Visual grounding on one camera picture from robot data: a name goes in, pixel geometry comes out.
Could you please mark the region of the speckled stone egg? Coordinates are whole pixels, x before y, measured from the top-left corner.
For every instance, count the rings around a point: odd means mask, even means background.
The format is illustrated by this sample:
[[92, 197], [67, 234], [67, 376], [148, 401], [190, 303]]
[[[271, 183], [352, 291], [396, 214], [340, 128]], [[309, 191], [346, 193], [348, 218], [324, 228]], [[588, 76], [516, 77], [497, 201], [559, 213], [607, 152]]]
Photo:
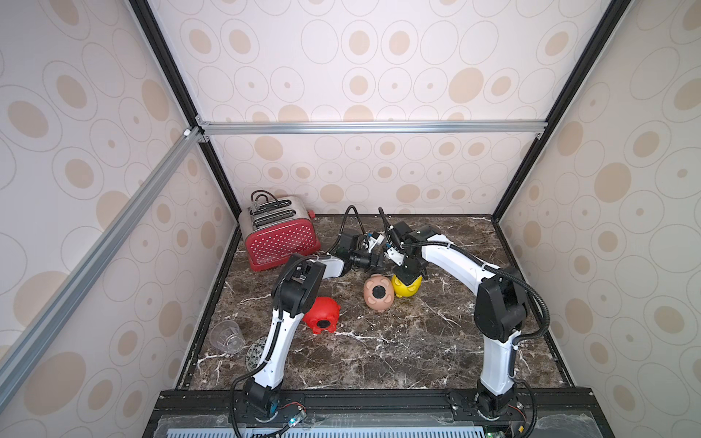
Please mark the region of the speckled stone egg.
[[248, 348], [245, 360], [246, 370], [248, 372], [252, 372], [252, 370], [255, 370], [259, 366], [264, 356], [266, 343], [267, 338], [261, 337]]

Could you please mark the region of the red metal toaster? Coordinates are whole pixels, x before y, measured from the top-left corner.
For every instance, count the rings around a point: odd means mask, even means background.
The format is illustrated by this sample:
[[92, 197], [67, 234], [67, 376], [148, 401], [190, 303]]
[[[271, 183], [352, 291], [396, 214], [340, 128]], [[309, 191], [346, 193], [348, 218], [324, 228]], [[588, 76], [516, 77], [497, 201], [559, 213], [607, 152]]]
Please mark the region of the red metal toaster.
[[299, 197], [258, 189], [250, 201], [238, 222], [253, 271], [276, 268], [293, 254], [308, 256], [321, 249], [312, 224], [314, 214]]

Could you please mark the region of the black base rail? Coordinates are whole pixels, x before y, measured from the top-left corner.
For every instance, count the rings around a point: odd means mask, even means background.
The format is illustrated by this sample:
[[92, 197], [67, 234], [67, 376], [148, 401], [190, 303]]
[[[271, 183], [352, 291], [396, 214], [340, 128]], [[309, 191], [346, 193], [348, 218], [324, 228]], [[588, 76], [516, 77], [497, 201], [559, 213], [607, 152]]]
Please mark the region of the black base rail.
[[266, 419], [228, 391], [163, 392], [145, 437], [611, 437], [593, 390], [521, 390], [494, 420], [473, 390], [284, 391]]

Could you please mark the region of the horizontal aluminium rail back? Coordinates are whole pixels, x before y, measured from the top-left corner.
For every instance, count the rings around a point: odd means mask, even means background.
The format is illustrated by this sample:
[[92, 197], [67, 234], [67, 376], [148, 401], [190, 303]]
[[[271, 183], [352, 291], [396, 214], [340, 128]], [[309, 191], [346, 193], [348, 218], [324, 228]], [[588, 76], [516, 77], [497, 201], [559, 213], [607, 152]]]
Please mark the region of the horizontal aluminium rail back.
[[408, 122], [204, 122], [207, 135], [542, 133], [545, 120], [409, 120]]

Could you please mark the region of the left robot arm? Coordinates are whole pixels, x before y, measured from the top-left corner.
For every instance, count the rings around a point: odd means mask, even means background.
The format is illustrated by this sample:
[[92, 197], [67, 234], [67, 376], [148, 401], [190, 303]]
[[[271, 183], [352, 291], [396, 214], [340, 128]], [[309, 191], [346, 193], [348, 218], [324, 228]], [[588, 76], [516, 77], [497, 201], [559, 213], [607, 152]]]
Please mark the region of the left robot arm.
[[232, 385], [243, 385], [243, 403], [260, 417], [271, 419], [279, 410], [285, 364], [299, 324], [307, 320], [322, 331], [321, 321], [330, 327], [338, 323], [340, 306], [319, 298], [321, 282], [343, 277], [353, 268], [383, 269], [385, 243], [379, 232], [341, 233], [330, 252], [290, 256], [271, 292], [271, 326], [256, 366]]

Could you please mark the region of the clear glass cup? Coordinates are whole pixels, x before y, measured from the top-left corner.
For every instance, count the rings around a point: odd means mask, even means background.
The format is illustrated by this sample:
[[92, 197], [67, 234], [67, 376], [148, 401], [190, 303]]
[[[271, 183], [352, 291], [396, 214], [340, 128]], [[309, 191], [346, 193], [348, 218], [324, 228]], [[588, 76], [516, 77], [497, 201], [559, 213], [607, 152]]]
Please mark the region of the clear glass cup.
[[210, 330], [208, 339], [215, 349], [228, 355], [235, 355], [246, 346], [241, 328], [232, 320], [219, 322]]

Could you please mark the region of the diagonal aluminium rail left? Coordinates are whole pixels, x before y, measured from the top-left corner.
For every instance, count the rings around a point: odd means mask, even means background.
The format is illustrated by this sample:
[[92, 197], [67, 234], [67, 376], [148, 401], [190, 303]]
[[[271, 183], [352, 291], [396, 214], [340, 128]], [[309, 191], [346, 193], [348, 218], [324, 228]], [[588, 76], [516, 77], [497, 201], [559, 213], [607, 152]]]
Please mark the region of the diagonal aluminium rail left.
[[19, 337], [1, 363], [2, 410], [5, 410], [15, 397], [186, 155], [203, 139], [204, 130], [197, 126], [189, 128], [181, 135], [80, 264], [67, 276], [57, 293]]

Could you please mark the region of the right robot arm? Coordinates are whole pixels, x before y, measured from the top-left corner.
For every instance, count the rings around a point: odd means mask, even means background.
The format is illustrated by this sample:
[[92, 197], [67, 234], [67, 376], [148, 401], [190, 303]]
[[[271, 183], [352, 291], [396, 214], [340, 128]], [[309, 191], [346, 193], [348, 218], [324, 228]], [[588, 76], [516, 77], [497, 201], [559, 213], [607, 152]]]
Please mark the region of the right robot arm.
[[412, 230], [404, 222], [383, 222], [392, 260], [392, 285], [398, 295], [414, 295], [428, 265], [459, 280], [476, 296], [475, 325], [484, 338], [476, 407], [487, 418], [503, 414], [516, 398], [518, 345], [549, 328], [549, 310], [538, 293], [513, 268], [500, 268], [455, 245], [432, 226]]

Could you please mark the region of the red piggy bank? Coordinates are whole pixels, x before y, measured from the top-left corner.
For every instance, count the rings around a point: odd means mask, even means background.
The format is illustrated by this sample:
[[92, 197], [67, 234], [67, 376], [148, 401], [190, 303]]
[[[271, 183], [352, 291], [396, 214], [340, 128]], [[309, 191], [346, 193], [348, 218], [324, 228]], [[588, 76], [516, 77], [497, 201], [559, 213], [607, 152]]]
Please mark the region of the red piggy bank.
[[337, 330], [340, 318], [341, 306], [331, 297], [317, 297], [312, 308], [304, 315], [303, 321], [312, 330], [314, 335], [319, 335], [323, 331], [317, 328], [317, 322], [322, 319], [330, 321], [330, 330], [334, 333]]

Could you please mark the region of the pink piggy bank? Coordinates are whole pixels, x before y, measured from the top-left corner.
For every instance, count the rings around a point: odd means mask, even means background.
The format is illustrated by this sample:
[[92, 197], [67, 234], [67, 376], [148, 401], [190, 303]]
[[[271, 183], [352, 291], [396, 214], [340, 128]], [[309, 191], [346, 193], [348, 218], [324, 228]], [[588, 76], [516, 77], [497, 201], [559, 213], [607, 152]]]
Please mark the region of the pink piggy bank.
[[363, 298], [371, 310], [377, 312], [388, 310], [394, 304], [395, 299], [391, 279], [380, 274], [370, 276], [363, 285]]

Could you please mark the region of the yellow piggy bank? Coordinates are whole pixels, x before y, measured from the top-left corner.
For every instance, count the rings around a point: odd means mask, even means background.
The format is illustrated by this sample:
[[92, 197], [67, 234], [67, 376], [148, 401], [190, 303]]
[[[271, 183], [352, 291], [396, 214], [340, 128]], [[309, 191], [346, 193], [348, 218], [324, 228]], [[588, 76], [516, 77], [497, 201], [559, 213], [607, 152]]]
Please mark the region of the yellow piggy bank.
[[417, 277], [411, 284], [405, 284], [397, 275], [392, 276], [392, 287], [396, 297], [412, 297], [421, 288], [423, 277]]

